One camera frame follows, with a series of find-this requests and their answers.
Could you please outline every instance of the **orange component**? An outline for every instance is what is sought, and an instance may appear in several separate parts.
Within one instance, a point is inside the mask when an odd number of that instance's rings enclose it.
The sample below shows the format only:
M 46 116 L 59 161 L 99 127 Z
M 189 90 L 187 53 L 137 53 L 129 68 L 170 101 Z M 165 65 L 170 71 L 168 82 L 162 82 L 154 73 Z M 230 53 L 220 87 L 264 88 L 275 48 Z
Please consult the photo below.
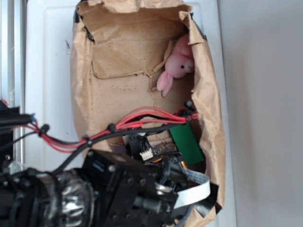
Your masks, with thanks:
M 161 158 L 161 157 L 158 158 L 158 159 L 156 159 L 156 160 L 154 160 L 154 161 L 152 161 L 152 163 L 157 163 L 157 162 L 160 162 L 160 161 L 162 161 L 162 158 Z
M 186 165 L 185 161 L 182 161 L 182 162 L 181 162 L 181 166 L 182 166 L 183 168 L 186 168 L 186 169 L 188 168 L 188 166 Z

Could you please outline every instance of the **metal frame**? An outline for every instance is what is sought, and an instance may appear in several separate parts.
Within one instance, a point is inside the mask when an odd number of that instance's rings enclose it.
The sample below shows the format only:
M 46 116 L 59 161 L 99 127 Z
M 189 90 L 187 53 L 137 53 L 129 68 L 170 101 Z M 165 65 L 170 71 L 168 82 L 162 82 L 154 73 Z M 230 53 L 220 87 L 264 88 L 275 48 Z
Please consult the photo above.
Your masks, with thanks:
M 26 0 L 0 1 L 0 98 L 9 107 L 25 105 L 25 48 L 26 48 Z M 23 129 L 14 131 L 14 138 L 24 134 Z M 24 163 L 24 142 L 15 145 L 14 159 Z

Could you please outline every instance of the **green battery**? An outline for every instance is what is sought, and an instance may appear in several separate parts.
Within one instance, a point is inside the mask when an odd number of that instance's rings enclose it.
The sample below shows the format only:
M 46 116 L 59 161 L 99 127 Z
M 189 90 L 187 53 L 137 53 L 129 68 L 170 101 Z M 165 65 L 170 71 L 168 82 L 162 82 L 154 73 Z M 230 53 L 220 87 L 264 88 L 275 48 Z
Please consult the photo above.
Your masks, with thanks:
M 199 146 L 190 124 L 178 125 L 169 131 L 188 166 L 205 160 L 204 153 Z

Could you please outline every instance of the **white connector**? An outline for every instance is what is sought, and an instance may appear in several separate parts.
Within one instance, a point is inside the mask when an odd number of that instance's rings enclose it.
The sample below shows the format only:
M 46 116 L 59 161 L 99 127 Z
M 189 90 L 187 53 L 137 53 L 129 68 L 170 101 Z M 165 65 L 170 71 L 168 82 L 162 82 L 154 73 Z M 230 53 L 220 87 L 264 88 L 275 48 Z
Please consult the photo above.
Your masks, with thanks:
M 150 148 L 148 151 L 140 152 L 140 155 L 141 155 L 143 161 L 151 159 L 151 158 L 153 158 L 152 149 Z

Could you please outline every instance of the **wire bundle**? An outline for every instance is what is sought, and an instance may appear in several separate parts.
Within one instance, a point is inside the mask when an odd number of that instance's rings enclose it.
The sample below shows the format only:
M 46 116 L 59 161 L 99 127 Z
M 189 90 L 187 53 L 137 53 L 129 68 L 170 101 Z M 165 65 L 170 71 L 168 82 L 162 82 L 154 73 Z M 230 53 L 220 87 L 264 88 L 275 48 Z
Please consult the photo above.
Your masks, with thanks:
M 84 137 L 77 142 L 66 142 L 47 135 L 49 126 L 45 124 L 41 128 L 39 128 L 38 122 L 37 120 L 35 120 L 35 122 L 32 122 L 29 125 L 23 125 L 24 127 L 31 129 L 32 132 L 27 133 L 24 136 L 18 138 L 17 140 L 0 147 L 0 151 L 3 150 L 4 148 L 11 146 L 13 143 L 21 140 L 26 136 L 32 134 L 38 134 L 53 149 L 63 153 L 71 153 L 71 155 L 62 163 L 62 165 L 54 171 L 54 173 L 59 173 L 80 152 L 82 152 L 86 148 L 90 148 L 93 144 L 97 142 L 118 136 L 124 136 L 128 134 L 135 134 L 141 132 L 160 133 L 179 124 L 185 124 L 191 122 L 192 120 L 197 118 L 198 118 L 197 113 L 189 109 L 178 110 L 176 114 L 171 114 L 169 112 L 166 112 L 156 107 L 142 107 L 132 111 L 121 121 L 119 121 L 116 125 L 109 124 L 107 129 L 93 136 Z M 144 125 L 149 123 L 162 123 L 163 125 L 153 128 L 142 128 Z

